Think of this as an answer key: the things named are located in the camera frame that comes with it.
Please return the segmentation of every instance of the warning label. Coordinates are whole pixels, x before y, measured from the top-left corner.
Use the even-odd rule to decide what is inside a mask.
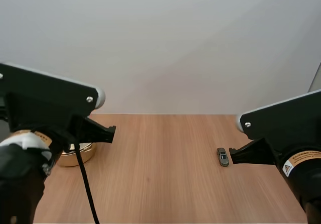
[[[19,130],[12,133],[11,136],[20,135],[20,134],[29,133],[29,132],[30,130]],[[45,142],[48,146],[52,143],[52,140],[47,135],[44,135],[43,133],[40,133],[38,131],[35,131],[34,134],[40,137],[42,141]]]
[[[291,171],[294,169],[295,166],[302,163],[303,161],[311,159],[321,159],[321,152],[315,150],[308,150],[299,152],[291,156],[283,165],[283,172],[287,177],[289,177]]]

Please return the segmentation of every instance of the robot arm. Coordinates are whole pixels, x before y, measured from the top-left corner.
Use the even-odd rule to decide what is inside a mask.
[[[13,132],[0,143],[0,223],[33,223],[44,181],[71,143],[76,152],[79,143],[112,143],[116,127],[87,118],[104,100],[93,86],[0,64],[0,119]],[[81,157],[78,161],[94,213]]]
[[[234,164],[275,165],[309,224],[321,223],[321,90],[246,112],[237,126],[253,140],[231,149]]]

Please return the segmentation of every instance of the gold round container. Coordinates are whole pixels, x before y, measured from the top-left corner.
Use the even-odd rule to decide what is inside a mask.
[[[82,161],[85,163],[88,160],[93,157],[93,155],[96,152],[97,148],[97,143],[81,143],[80,144],[80,154]],[[75,146],[71,144],[70,150],[74,150]],[[71,166],[77,166],[78,161],[77,161],[77,156],[75,151],[71,151],[69,153],[63,152],[57,161],[57,164],[59,166],[64,166],[64,167],[71,167]]]

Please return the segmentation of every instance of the black cable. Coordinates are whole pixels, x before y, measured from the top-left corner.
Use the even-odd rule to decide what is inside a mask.
[[[38,130],[40,130],[42,128],[47,128],[48,129],[49,127],[47,125],[37,125],[37,126],[33,127],[30,132],[34,133],[35,131],[38,131]],[[74,143],[76,157],[77,157],[77,160],[78,160],[78,164],[79,164],[79,167],[80,167],[82,178],[84,180],[85,189],[86,189],[86,193],[87,193],[90,209],[91,209],[91,212],[92,212],[92,216],[94,218],[95,224],[100,224],[99,220],[98,220],[97,213],[96,213],[95,205],[94,205],[94,200],[92,199],[90,186],[89,186],[89,182],[88,182],[88,178],[87,178],[87,173],[86,173],[86,169],[85,169],[85,166],[84,166],[84,162],[82,161],[82,158],[81,158],[80,145],[79,145],[78,142],[79,141],[75,141],[75,143]]]
[[[75,152],[76,152],[78,164],[79,164],[79,167],[80,167],[82,178],[84,180],[85,189],[86,189],[86,193],[87,193],[90,209],[91,209],[91,212],[92,212],[92,216],[94,217],[95,223],[99,224],[99,220],[98,220],[98,216],[97,216],[97,213],[96,213],[94,201],[92,199],[92,195],[91,195],[91,191],[90,191],[90,186],[89,186],[89,182],[88,182],[88,178],[87,178],[86,169],[85,169],[85,166],[84,166],[84,163],[82,161],[81,154],[80,154],[80,145],[79,145],[79,143],[74,143],[74,145],[75,145]]]

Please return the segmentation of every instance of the white backdrop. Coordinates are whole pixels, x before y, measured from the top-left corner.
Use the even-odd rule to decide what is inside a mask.
[[[0,0],[0,61],[99,85],[105,113],[236,114],[308,91],[321,0]]]

